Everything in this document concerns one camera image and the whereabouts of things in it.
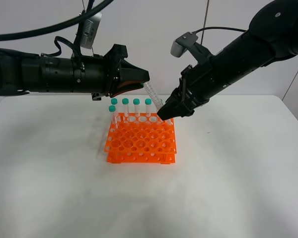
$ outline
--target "green cap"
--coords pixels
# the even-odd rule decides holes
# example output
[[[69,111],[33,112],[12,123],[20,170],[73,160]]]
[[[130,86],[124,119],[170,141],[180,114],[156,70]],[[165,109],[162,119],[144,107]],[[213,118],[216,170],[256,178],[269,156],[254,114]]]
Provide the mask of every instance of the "green cap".
[[[128,103],[129,103],[128,98],[124,98],[124,99],[123,99],[123,104],[126,105],[126,104],[128,104]]]
[[[147,99],[145,100],[145,104],[146,104],[146,105],[151,105],[151,99],[150,99],[150,98],[147,98]]]
[[[113,112],[116,111],[116,107],[115,107],[114,105],[109,106],[108,109],[109,109],[109,111],[110,111],[111,113],[113,113]]]
[[[140,104],[140,100],[138,98],[134,99],[134,105],[139,105]]]
[[[116,105],[118,103],[118,100],[117,100],[117,98],[112,98],[110,100],[110,102],[111,102],[112,105]]]

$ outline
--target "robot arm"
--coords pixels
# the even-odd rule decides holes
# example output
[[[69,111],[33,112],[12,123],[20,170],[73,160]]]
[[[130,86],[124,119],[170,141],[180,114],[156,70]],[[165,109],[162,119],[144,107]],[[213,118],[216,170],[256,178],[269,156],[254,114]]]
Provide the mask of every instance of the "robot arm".
[[[140,89],[149,73],[124,60],[126,46],[105,55],[71,59],[0,49],[0,96],[30,92],[91,93],[93,100]]]
[[[180,57],[187,50],[197,60],[181,72],[180,85],[158,111],[161,119],[191,116],[194,109],[259,67],[298,55],[298,0],[275,0],[252,19],[249,29],[217,55],[187,32],[172,45]]]

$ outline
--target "orange test tube rack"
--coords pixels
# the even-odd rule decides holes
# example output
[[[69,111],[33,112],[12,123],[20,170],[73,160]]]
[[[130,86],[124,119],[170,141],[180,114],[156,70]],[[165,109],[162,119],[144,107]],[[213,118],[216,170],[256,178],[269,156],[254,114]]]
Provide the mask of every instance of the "orange test tube rack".
[[[120,163],[175,163],[176,144],[174,120],[169,125],[151,113],[138,118],[129,113],[129,122],[124,123],[124,114],[119,113],[118,124],[110,124],[105,152],[107,162]]]

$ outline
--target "white table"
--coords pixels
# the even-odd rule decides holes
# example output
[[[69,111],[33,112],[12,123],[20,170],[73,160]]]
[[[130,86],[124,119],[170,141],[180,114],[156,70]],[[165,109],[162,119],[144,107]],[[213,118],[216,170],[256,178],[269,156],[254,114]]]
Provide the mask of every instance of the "white table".
[[[298,238],[298,121],[280,99],[177,118],[174,165],[106,163],[108,105],[0,102],[0,238]]]

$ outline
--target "black cable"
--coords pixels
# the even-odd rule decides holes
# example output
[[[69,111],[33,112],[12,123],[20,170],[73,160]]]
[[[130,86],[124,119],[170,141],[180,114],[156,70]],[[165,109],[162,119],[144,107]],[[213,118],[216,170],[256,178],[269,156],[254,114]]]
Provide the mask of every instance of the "black cable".
[[[197,31],[194,31],[194,34],[197,34],[201,31],[205,31],[205,30],[213,30],[213,29],[221,29],[221,30],[230,30],[230,31],[239,31],[239,32],[245,32],[246,30],[242,30],[242,29],[238,29],[238,28],[231,28],[231,27],[221,27],[221,26],[210,26],[210,27],[204,27],[201,28]]]
[[[88,12],[92,9],[94,2],[95,2],[95,0],[89,0],[88,1],[86,12]]]
[[[108,6],[113,0],[104,0],[100,4],[98,4],[96,7],[94,7],[92,10],[87,12],[86,14],[83,14],[81,16],[74,17],[70,20],[61,22],[59,24],[48,26],[36,30],[31,31],[24,31],[24,32],[17,32],[17,33],[10,33],[10,34],[1,34],[0,35],[0,41],[11,41],[11,40],[18,40],[18,39],[24,39],[34,36],[41,36],[45,34],[49,34],[52,32],[60,31],[65,28],[68,28],[70,26],[74,26],[82,21],[85,21],[98,12],[100,12],[102,9],[104,9],[106,6]]]
[[[42,53],[41,55],[42,56],[48,56],[48,57],[60,56],[61,53],[62,53],[62,49],[61,49],[61,46],[60,46],[59,42],[62,42],[64,45],[70,47],[70,49],[73,51],[74,55],[78,58],[81,58],[81,52],[78,50],[78,48],[74,44],[72,44],[69,40],[67,40],[67,39],[65,39],[61,36],[56,36],[55,39],[54,39],[54,44],[59,49],[59,51],[57,51],[53,54]]]

